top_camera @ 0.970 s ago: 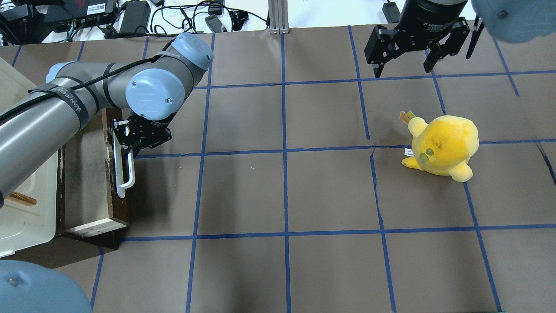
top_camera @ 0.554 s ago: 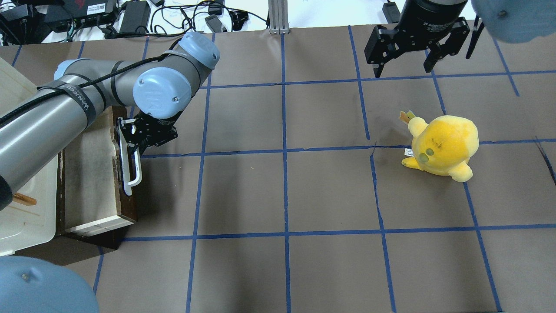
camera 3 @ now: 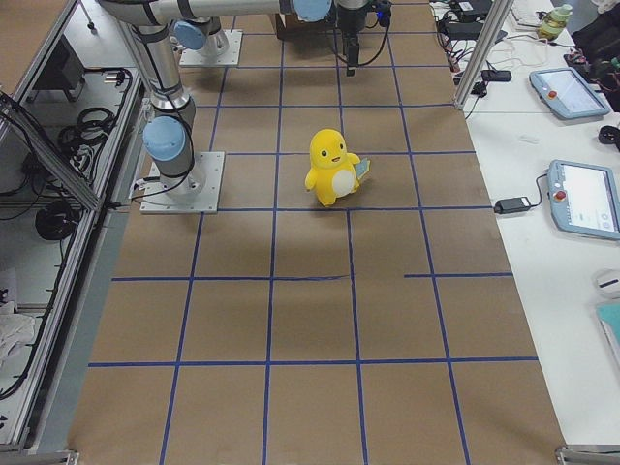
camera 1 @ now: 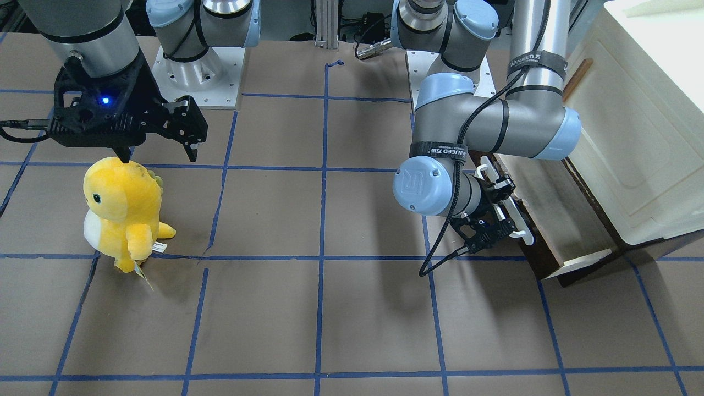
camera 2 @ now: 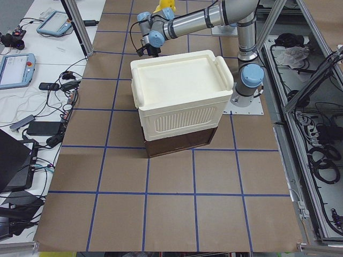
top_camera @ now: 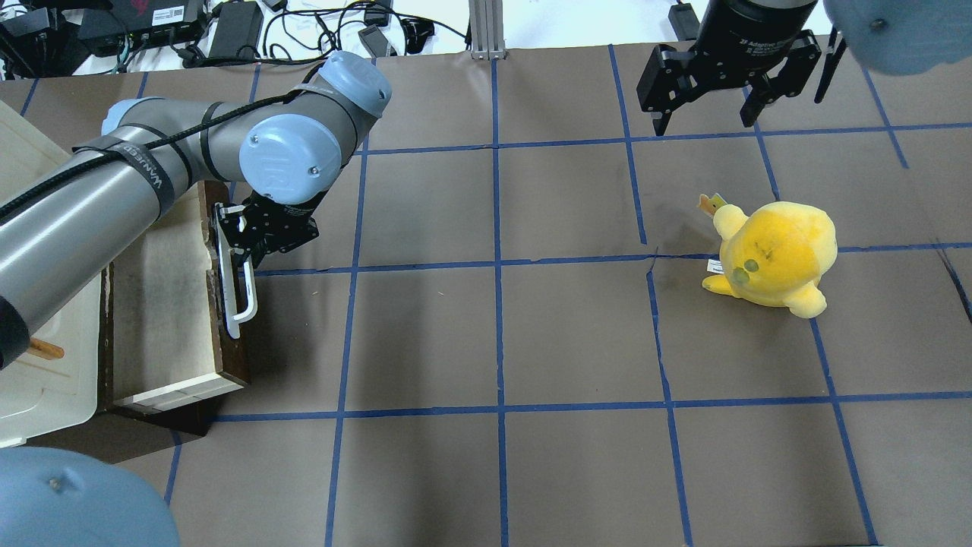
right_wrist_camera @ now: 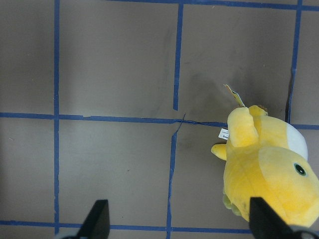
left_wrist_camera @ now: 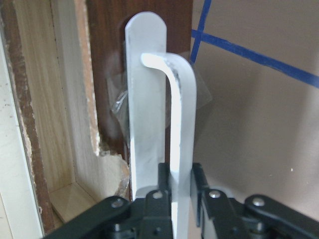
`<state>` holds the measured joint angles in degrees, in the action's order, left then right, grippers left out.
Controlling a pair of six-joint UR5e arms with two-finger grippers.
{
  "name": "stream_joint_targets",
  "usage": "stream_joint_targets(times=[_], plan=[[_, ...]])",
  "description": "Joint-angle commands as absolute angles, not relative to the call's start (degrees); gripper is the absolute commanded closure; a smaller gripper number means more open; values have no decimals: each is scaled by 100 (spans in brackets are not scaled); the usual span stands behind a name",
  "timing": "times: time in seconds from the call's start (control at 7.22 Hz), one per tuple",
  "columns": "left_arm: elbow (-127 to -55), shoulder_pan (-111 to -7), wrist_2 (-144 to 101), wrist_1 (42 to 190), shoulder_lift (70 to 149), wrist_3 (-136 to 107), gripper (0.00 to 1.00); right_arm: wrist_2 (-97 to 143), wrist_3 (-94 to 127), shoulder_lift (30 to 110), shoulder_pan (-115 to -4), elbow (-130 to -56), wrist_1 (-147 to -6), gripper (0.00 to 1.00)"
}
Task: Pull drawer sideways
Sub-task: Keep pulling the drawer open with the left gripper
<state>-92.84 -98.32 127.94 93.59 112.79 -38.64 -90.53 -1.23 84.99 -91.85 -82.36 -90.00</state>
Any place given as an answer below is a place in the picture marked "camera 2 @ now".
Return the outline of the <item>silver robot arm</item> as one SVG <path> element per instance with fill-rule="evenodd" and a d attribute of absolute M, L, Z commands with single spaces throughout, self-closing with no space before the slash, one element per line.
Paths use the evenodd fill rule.
<path fill-rule="evenodd" d="M 256 42 L 256 10 L 259 1 L 215 1 L 209 6 L 175 16 L 174 1 L 159 1 L 155 10 L 137 15 L 136 24 L 141 32 L 138 56 L 147 52 L 158 57 L 167 40 L 192 34 L 215 26 L 237 25 L 238 54 L 240 61 L 252 62 L 258 58 Z"/>

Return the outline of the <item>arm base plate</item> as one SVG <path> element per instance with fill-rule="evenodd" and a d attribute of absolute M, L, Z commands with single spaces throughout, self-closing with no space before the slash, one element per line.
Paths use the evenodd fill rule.
<path fill-rule="evenodd" d="M 251 98 L 239 95 L 236 90 L 236 82 L 233 87 L 233 94 L 224 108 L 224 115 L 264 115 L 260 97 Z"/>

